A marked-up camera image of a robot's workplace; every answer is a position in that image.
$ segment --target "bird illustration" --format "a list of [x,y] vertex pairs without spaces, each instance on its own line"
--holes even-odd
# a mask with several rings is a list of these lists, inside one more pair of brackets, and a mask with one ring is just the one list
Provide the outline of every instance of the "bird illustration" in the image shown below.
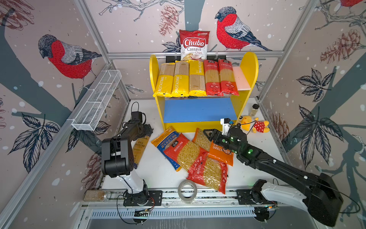
[[[336,0],[329,0],[329,1],[325,2],[325,3],[323,3],[323,5],[326,5],[326,4],[328,4],[328,3],[332,2],[332,1],[336,1]],[[338,8],[338,7],[339,8],[336,10],[335,14],[338,13],[339,9],[342,6],[348,7],[348,9],[350,11],[349,14],[354,14],[355,12],[352,12],[351,11],[351,7],[354,6],[354,5],[356,5],[356,4],[358,4],[358,3],[360,3],[360,2],[362,2],[363,0],[337,0],[337,1],[339,1],[340,3],[338,3],[338,5],[336,6],[336,8]]]
[[71,79],[82,79],[92,72],[94,60],[101,57],[101,54],[91,52],[78,45],[69,45],[57,40],[52,35],[44,35],[38,42],[38,48],[42,58],[48,57],[49,61],[66,77]]
[[225,51],[229,48],[240,51],[246,46],[257,46],[270,51],[262,45],[260,40],[254,37],[250,28],[240,20],[233,7],[221,8],[215,19],[217,19],[217,38],[226,47]]

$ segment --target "yellow shelf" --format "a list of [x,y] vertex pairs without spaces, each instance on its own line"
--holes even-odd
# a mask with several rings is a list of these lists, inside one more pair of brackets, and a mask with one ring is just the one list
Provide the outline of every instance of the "yellow shelf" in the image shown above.
[[[242,115],[244,107],[249,99],[249,96],[255,86],[255,82],[257,81],[258,77],[258,59],[255,53],[253,52],[247,52],[242,59],[242,62],[240,63],[240,69],[243,72],[243,75],[246,78],[246,81],[248,82],[250,86],[250,90],[246,91],[239,91],[239,96],[232,95],[230,96],[230,101],[232,104],[232,108],[235,111],[236,115],[236,122],[239,121],[239,117]],[[156,87],[156,81],[159,74],[159,64],[157,61],[157,58],[155,55],[151,55],[150,57],[150,80],[151,80],[151,86],[153,88],[153,91]],[[202,99],[202,101],[210,102],[210,98],[196,98],[196,99]],[[220,118],[227,118],[230,116],[230,113],[228,113],[227,117],[220,117],[217,118],[217,121],[201,121],[201,122],[187,122],[182,119],[182,122],[170,122],[170,123],[164,123],[164,112],[165,112],[165,97],[155,97],[156,105],[159,110],[159,115],[161,119],[161,123],[163,125],[163,129],[166,130],[170,126],[172,126],[177,132],[195,132],[196,128],[200,129],[221,129],[220,124]],[[214,107],[212,109],[212,114],[210,116],[215,117],[215,109],[220,109],[220,107]]]

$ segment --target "orange pasta package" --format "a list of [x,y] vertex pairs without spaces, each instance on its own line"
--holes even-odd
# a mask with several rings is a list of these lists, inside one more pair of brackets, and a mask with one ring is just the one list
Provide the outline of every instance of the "orange pasta package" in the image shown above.
[[206,158],[193,173],[188,173],[188,180],[225,194],[228,166],[211,158]]
[[206,150],[188,140],[182,133],[164,153],[189,173],[193,173],[207,156]]
[[239,95],[231,62],[228,60],[220,59],[219,70],[222,92],[224,92],[225,94]]
[[205,60],[204,69],[207,95],[224,96],[221,91],[219,65],[217,62],[213,60]]
[[223,149],[221,146],[216,145],[213,142],[211,142],[210,151],[207,156],[231,166],[234,164],[234,153],[228,149]]

